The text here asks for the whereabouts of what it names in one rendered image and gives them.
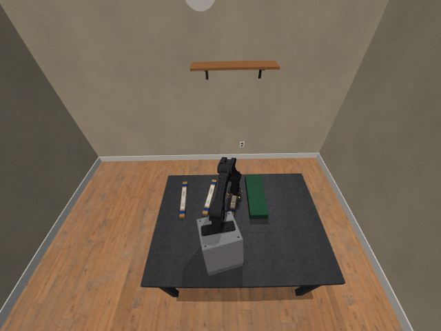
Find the low green platform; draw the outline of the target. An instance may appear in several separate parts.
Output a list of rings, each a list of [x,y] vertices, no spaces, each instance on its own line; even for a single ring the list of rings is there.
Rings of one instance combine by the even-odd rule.
[[[267,219],[269,213],[261,175],[245,175],[245,185],[246,191],[248,191],[247,202],[249,208],[249,218]]]

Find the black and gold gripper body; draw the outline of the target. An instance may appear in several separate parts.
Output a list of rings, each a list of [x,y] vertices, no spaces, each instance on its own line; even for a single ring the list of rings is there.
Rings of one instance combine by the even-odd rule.
[[[233,194],[234,196],[240,196],[241,197],[241,195],[242,195],[241,188],[239,188],[239,191],[238,191],[238,188],[234,189],[234,188],[231,188],[231,186],[230,186],[230,187],[228,187],[228,191],[227,192]]]

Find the brown welding electrode pack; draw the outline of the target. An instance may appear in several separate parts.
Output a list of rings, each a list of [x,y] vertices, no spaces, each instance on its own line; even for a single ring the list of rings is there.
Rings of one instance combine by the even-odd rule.
[[[181,207],[179,214],[180,219],[185,219],[186,201],[187,201],[187,181],[183,182],[183,186],[182,186]]]

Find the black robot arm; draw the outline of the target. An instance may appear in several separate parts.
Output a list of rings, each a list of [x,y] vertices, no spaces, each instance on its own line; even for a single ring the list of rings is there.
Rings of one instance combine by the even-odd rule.
[[[239,191],[241,173],[236,170],[235,165],[236,158],[227,159],[227,157],[222,157],[218,164],[218,188],[213,204],[211,204],[208,212],[209,221],[211,221],[212,224],[201,226],[201,234],[203,237],[236,230],[234,221],[223,222],[225,218],[225,195],[228,182],[230,181],[232,183],[231,188],[238,188]]]

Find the brown flat pack with blue bands and white label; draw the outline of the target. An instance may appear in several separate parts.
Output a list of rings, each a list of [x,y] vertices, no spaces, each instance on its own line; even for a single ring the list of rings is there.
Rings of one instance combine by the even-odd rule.
[[[206,199],[206,202],[205,202],[205,207],[203,209],[203,215],[205,215],[205,216],[208,215],[209,208],[210,208],[211,202],[212,202],[212,197],[214,195],[215,187],[216,187],[216,180],[212,179],[211,186],[210,186],[210,189],[209,189],[209,192],[208,192],[208,195],[207,195],[207,199]]]

